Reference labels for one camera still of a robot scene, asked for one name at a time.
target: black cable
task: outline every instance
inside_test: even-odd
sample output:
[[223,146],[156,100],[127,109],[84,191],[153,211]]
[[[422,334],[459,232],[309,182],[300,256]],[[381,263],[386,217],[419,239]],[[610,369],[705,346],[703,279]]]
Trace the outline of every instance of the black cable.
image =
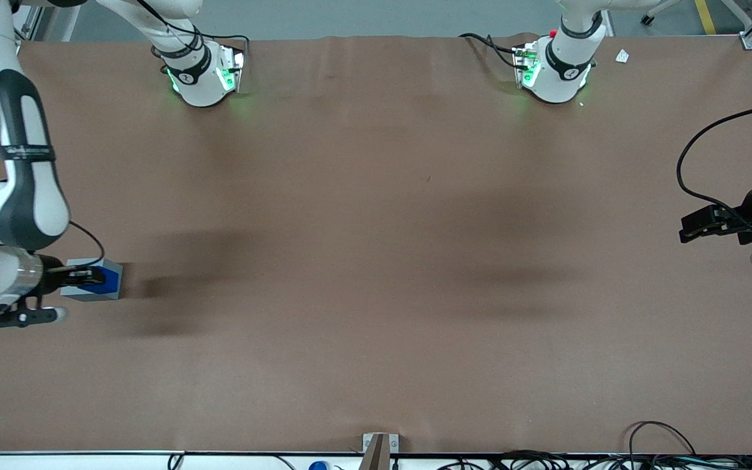
[[493,51],[495,51],[495,54],[498,55],[498,57],[507,65],[514,69],[519,69],[519,71],[527,71],[528,67],[525,65],[517,65],[517,63],[510,62],[507,60],[506,57],[504,57],[504,54],[501,52],[507,52],[512,54],[511,48],[505,48],[503,46],[500,46],[495,43],[495,41],[492,39],[492,35],[487,35],[486,39],[481,38],[481,36],[476,35],[475,33],[463,33],[460,35],[460,38],[467,38],[467,39],[477,39],[478,41],[481,41],[483,45],[486,45],[486,47],[491,48]]
[[185,460],[183,453],[171,454],[170,458],[167,459],[167,470],[178,470],[183,460]]
[[101,241],[97,237],[95,237],[95,235],[92,232],[87,230],[86,227],[83,227],[82,225],[80,225],[80,223],[76,223],[73,220],[69,221],[69,224],[72,227],[75,227],[78,230],[80,230],[80,232],[85,233],[87,237],[91,238],[92,241],[94,241],[95,244],[98,245],[98,249],[101,250],[101,255],[98,258],[93,259],[92,261],[89,261],[89,262],[84,262],[83,264],[75,264],[74,266],[61,266],[59,268],[51,268],[51,270],[48,270],[48,273],[60,273],[63,271],[83,270],[83,268],[88,268],[89,266],[98,264],[98,262],[101,262],[101,260],[106,257],[106,249],[104,248],[104,244],[102,244]]
[[683,147],[683,151],[681,152],[680,157],[678,157],[678,164],[676,167],[676,173],[678,176],[678,185],[681,187],[681,190],[684,193],[689,194],[689,196],[697,197],[701,200],[707,200],[707,202],[712,202],[713,204],[717,206],[721,206],[723,209],[728,211],[731,216],[739,220],[741,223],[744,224],[744,226],[748,227],[750,230],[752,230],[752,223],[748,222],[744,217],[742,217],[739,212],[737,212],[734,208],[731,208],[731,206],[728,206],[721,200],[718,200],[712,196],[707,196],[705,194],[698,193],[698,191],[693,191],[689,189],[686,184],[683,183],[683,160],[686,158],[687,153],[689,153],[689,149],[692,148],[693,145],[695,145],[695,142],[697,142],[698,139],[701,138],[701,136],[704,136],[704,134],[707,133],[707,131],[711,130],[712,128],[722,125],[725,122],[731,121],[733,119],[739,119],[740,117],[752,115],[752,108],[749,110],[744,110],[739,113],[735,113],[734,115],[723,117],[716,122],[713,122],[710,125],[707,125],[705,128],[703,128],[701,131],[699,131],[695,136],[692,137],[692,139],[689,140],[689,143],[685,147]]
[[454,467],[454,465],[460,465],[460,467],[475,468],[475,470],[486,470],[486,468],[481,467],[477,463],[465,462],[462,459],[458,459],[457,463],[450,463],[448,465],[444,465],[438,468],[437,470],[449,470],[451,467]]
[[135,0],[138,2],[138,4],[141,5],[141,7],[144,8],[144,10],[147,10],[149,14],[153,15],[155,19],[161,21],[161,23],[164,23],[164,26],[172,27],[176,31],[181,31],[182,33],[190,33],[191,35],[200,35],[203,36],[203,38],[209,38],[209,39],[242,39],[245,41],[245,53],[248,54],[248,44],[251,42],[251,39],[248,39],[248,36],[245,35],[227,35],[227,36],[218,36],[218,35],[206,35],[205,33],[201,33],[200,31],[189,31],[187,29],[182,29],[182,27],[175,26],[173,24],[170,24],[167,22],[167,20],[164,19],[157,11],[155,11],[155,8],[152,8],[149,3],[146,2],[146,0]]
[[486,44],[487,47],[496,48],[496,50],[499,50],[501,52],[512,53],[511,48],[505,48],[503,46],[499,46],[498,44],[495,44],[495,42],[490,42],[487,38],[484,38],[483,36],[480,36],[480,35],[476,35],[475,33],[463,33],[462,35],[458,36],[458,38],[477,39],[478,41],[483,42],[483,44]]
[[298,470],[298,468],[295,468],[293,464],[291,464],[287,459],[280,457],[280,455],[275,455],[274,458],[277,458],[277,460],[286,464],[286,466],[289,467],[289,470]]
[[632,433],[629,435],[629,458],[632,460],[632,468],[635,467],[635,435],[638,433],[638,431],[648,425],[660,426],[660,428],[666,428],[669,431],[674,432],[678,435],[678,437],[683,439],[683,442],[686,444],[689,451],[692,452],[692,455],[698,455],[698,452],[695,452],[695,447],[692,445],[692,443],[690,443],[689,439],[686,438],[686,435],[681,434],[681,431],[678,431],[673,426],[668,425],[665,422],[660,422],[659,420],[642,420],[638,423],[638,425],[636,425]]

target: brown paper surface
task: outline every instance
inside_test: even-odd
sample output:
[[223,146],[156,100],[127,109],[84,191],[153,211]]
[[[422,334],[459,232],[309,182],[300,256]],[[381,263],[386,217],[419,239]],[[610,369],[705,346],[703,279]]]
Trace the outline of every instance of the brown paper surface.
[[[209,109],[144,44],[20,59],[72,218],[126,271],[120,301],[0,330],[0,450],[621,451],[657,419],[752,453],[752,246],[678,243],[706,203],[674,175],[752,107],[738,39],[606,39],[561,105],[463,39],[257,42]],[[752,116],[686,178],[737,205]]]

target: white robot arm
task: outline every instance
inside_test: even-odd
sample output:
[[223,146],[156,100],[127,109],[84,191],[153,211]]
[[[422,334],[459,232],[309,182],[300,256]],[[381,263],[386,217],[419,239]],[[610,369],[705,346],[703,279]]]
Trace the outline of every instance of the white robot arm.
[[202,0],[97,2],[135,26],[152,42],[154,53],[164,60],[173,89],[188,104],[217,104],[238,87],[244,51],[206,39],[193,26],[189,18],[199,12]]
[[516,51],[518,83],[548,103],[570,101],[585,86],[591,60],[605,38],[602,10],[651,8],[659,0],[556,0],[561,26]]
[[[71,6],[83,0],[50,2]],[[202,38],[188,20],[198,12],[200,0],[150,2],[172,27],[137,2],[101,0],[152,41],[175,77],[174,89],[187,103],[215,104],[235,90],[242,51],[235,54]],[[11,8],[18,3],[0,0],[0,158],[7,174],[0,180],[0,327],[60,321],[65,310],[42,307],[42,295],[65,285],[102,282],[98,268],[67,268],[59,259],[34,253],[63,235],[69,207],[57,181],[42,101],[17,60]],[[26,298],[36,298],[36,306],[28,307]]]

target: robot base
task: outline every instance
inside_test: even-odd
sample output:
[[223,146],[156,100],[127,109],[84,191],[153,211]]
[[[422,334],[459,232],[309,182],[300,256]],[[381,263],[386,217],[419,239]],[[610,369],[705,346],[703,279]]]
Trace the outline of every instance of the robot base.
[[545,51],[550,40],[549,36],[543,36],[535,42],[528,42],[523,48],[513,49],[514,63],[527,68],[516,69],[516,83],[519,88],[530,90],[542,101],[564,103],[573,99],[576,92],[585,86],[591,65],[575,80],[562,80],[558,72],[547,63]]
[[196,78],[188,74],[173,74],[167,69],[167,76],[173,90],[181,95],[187,104],[207,107],[217,104],[230,92],[239,92],[245,54],[214,41],[206,41],[205,47],[211,51],[212,60],[207,69]]

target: metal bracket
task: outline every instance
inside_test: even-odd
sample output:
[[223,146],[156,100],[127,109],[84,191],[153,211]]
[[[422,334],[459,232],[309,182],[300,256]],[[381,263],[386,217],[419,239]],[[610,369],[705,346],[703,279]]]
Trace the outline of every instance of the metal bracket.
[[364,457],[358,470],[388,470],[391,453],[400,451],[400,435],[370,432],[362,435]]
[[[370,441],[373,440],[373,436],[377,434],[385,434],[384,432],[368,432],[367,434],[362,434],[362,452],[368,451],[368,446],[370,446]],[[390,449],[391,453],[397,453],[400,451],[400,435],[399,434],[385,434],[388,437],[388,448]]]
[[744,50],[752,50],[752,44],[750,44],[750,42],[747,41],[747,37],[744,34],[744,31],[739,33],[739,39],[742,42],[742,48],[744,48]]

